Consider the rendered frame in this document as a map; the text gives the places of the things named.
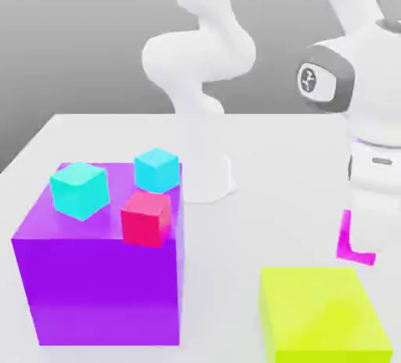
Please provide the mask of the small magenta cube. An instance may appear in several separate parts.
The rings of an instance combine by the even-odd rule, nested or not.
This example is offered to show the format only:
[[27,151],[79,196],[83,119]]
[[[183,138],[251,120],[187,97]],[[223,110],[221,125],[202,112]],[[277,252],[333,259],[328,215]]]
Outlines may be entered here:
[[342,213],[341,224],[338,234],[336,257],[354,263],[361,263],[366,266],[373,266],[376,261],[376,254],[372,252],[355,252],[350,245],[350,223],[351,211],[345,209]]

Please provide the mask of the large purple box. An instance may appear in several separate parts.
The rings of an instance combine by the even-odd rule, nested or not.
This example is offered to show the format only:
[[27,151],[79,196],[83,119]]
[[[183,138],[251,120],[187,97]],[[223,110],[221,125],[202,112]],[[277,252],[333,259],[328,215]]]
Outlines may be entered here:
[[135,191],[131,163],[105,164],[110,204],[86,221],[57,212],[46,187],[13,235],[38,342],[45,346],[176,346],[184,277],[181,190],[160,248],[122,239]]

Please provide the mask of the large yellow box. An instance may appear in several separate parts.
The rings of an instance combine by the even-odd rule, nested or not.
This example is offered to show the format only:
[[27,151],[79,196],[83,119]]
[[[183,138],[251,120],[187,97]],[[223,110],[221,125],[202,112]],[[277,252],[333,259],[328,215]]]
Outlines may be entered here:
[[263,267],[267,363],[391,363],[393,348],[352,267]]

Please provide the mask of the small red cube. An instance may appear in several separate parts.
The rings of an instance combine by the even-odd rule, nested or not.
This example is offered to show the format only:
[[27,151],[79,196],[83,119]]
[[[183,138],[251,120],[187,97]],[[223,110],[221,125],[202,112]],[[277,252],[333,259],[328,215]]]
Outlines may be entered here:
[[172,225],[172,204],[167,194],[136,191],[121,208],[123,241],[160,248]]

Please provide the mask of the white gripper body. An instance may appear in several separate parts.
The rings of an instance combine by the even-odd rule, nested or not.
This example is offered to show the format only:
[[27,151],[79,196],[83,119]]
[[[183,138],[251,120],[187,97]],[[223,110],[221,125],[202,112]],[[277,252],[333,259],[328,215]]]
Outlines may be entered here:
[[401,148],[352,144],[350,182],[366,191],[401,195]]

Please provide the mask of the small teal cube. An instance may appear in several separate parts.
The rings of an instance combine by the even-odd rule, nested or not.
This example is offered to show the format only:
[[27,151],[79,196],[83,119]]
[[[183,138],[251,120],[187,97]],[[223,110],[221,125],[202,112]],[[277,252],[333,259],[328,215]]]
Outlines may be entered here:
[[83,162],[72,163],[50,176],[57,212],[85,221],[110,204],[107,171]]

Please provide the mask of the small cyan cube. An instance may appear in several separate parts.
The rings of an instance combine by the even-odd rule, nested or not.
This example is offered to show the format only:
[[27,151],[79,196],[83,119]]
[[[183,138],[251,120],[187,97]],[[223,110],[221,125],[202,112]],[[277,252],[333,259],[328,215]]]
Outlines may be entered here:
[[154,148],[134,159],[135,185],[151,193],[164,193],[180,184],[179,157]]

